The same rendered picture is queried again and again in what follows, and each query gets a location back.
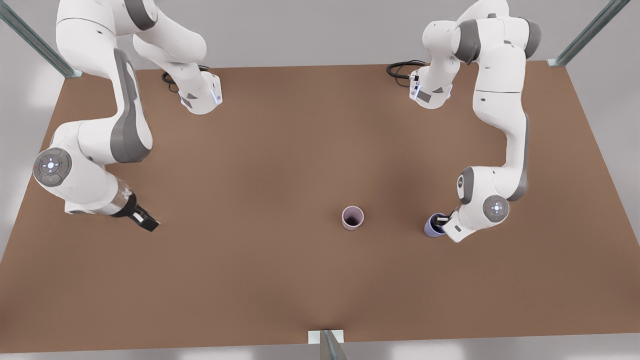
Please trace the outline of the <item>silver frame post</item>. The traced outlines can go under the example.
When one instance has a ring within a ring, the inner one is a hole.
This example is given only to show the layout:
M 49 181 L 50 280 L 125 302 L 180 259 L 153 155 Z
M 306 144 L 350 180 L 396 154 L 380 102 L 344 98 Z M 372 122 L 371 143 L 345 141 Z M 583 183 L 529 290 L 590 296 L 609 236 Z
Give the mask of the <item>silver frame post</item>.
M 556 58 L 546 60 L 547 66 L 549 68 L 566 67 L 630 2 L 631 0 L 609 0 Z
M 343 329 L 309 330 L 307 338 L 308 344 L 319 345 L 319 360 L 348 360 L 348 356 L 342 348 L 342 344 L 345 342 Z
M 0 19 L 30 45 L 44 60 L 65 78 L 80 78 L 82 71 L 73 68 L 47 44 L 6 2 L 0 0 Z

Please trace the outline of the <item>pink cup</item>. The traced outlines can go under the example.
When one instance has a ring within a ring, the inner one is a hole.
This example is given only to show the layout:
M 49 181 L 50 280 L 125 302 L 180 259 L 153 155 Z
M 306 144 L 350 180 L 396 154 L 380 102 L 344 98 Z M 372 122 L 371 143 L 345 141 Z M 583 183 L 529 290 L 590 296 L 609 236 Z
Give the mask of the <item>pink cup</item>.
M 342 225 L 348 231 L 359 228 L 365 219 L 363 210 L 358 206 L 347 206 L 342 211 Z

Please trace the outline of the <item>purple cup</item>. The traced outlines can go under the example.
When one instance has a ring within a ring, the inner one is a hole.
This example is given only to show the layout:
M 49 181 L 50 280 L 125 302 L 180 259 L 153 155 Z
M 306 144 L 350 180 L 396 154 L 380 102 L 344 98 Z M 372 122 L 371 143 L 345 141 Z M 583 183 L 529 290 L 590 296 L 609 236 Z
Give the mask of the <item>purple cup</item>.
M 428 237 L 432 238 L 440 237 L 446 234 L 444 225 L 437 225 L 435 223 L 435 215 L 436 213 L 432 214 L 432 216 L 430 216 L 428 221 L 425 223 L 425 226 L 423 227 L 423 232 Z

